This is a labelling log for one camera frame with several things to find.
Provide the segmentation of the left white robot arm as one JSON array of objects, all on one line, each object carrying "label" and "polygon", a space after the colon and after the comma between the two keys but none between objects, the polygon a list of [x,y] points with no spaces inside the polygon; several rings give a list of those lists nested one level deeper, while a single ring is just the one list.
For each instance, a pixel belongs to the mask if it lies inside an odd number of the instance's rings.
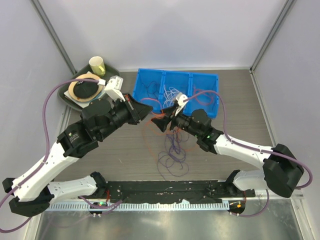
[{"label": "left white robot arm", "polygon": [[81,179],[54,182],[54,178],[71,164],[96,149],[99,143],[124,124],[137,125],[153,107],[136,101],[129,93],[124,101],[111,104],[96,99],[82,109],[81,119],[69,125],[57,138],[48,154],[18,178],[6,178],[3,188],[13,195],[9,201],[12,213],[34,217],[50,205],[80,196],[102,199],[107,182],[98,172]]}]

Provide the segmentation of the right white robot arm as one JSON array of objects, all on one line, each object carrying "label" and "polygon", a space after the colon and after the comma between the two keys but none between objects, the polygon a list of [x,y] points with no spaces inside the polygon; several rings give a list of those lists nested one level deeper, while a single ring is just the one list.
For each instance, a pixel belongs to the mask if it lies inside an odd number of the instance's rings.
[{"label": "right white robot arm", "polygon": [[167,128],[179,128],[196,137],[196,143],[205,152],[229,156],[255,166],[257,170],[232,173],[231,182],[225,186],[230,197],[236,198],[245,190],[256,189],[270,190],[283,198],[290,198],[303,176],[303,167],[287,146],[261,146],[227,136],[212,126],[204,109],[194,110],[187,116],[176,113],[175,107],[169,107],[164,110],[163,117],[152,119],[152,122],[162,132]]}]

